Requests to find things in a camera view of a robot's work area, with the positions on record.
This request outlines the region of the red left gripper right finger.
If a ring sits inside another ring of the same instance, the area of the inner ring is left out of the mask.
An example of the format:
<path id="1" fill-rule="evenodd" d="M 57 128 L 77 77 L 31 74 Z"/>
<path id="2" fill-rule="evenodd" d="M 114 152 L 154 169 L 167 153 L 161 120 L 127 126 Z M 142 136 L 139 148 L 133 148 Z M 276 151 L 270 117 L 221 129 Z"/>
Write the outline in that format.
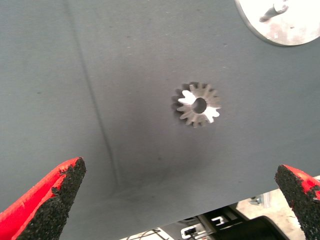
<path id="1" fill-rule="evenodd" d="M 320 181 L 304 171 L 281 164 L 275 182 L 294 212 L 307 240 L 320 238 Z"/>

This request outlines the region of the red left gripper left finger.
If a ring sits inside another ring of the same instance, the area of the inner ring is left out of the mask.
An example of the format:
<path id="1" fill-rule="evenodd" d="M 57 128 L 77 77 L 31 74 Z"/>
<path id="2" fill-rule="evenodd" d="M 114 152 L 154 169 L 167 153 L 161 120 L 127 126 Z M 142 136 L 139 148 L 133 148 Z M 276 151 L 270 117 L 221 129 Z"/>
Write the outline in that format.
<path id="1" fill-rule="evenodd" d="M 86 174 L 81 157 L 62 162 L 0 214 L 2 240 L 58 240 Z"/>

